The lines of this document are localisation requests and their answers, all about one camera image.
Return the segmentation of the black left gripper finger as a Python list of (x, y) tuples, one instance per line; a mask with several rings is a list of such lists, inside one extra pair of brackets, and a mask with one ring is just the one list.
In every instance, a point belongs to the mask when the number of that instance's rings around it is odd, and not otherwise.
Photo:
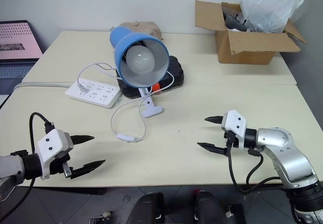
[(99, 166), (101, 166), (103, 163), (105, 163), (105, 160), (98, 160), (98, 161), (94, 161), (94, 162), (85, 164), (83, 167), (76, 169), (76, 170), (70, 169), (71, 175), (69, 176), (69, 178), (74, 179), (74, 178), (80, 177), (82, 175), (88, 174), (91, 171), (98, 168)]
[(73, 135), (73, 136), (70, 136), (70, 137), (71, 137), (71, 140), (72, 140), (74, 145), (85, 143), (87, 141), (90, 141), (90, 140), (94, 139), (93, 136), (89, 136), (89, 135)]

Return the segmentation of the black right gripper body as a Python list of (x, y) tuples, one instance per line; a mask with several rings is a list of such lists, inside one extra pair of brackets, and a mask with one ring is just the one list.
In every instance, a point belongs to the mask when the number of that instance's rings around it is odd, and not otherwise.
[(232, 131), (225, 131), (224, 138), (226, 139), (226, 156), (229, 156), (232, 148), (239, 147), (239, 140)]

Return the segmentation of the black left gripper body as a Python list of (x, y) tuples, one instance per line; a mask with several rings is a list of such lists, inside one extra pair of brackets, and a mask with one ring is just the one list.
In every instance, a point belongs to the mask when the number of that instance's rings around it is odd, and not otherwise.
[(50, 163), (49, 170), (51, 175), (64, 174), (66, 178), (72, 178), (72, 168), (69, 167), (67, 161), (70, 155), (66, 153), (61, 158), (56, 158)]

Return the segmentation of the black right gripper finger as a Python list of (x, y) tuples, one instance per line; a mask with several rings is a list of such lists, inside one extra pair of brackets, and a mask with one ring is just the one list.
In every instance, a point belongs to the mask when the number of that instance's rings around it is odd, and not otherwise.
[(198, 142), (197, 144), (209, 152), (213, 152), (221, 155), (227, 155), (227, 148), (220, 148), (220, 147), (216, 147), (214, 144), (202, 143), (202, 142)]
[(207, 117), (204, 119), (205, 121), (215, 123), (215, 124), (221, 124), (223, 121), (223, 116), (212, 116), (212, 117)]

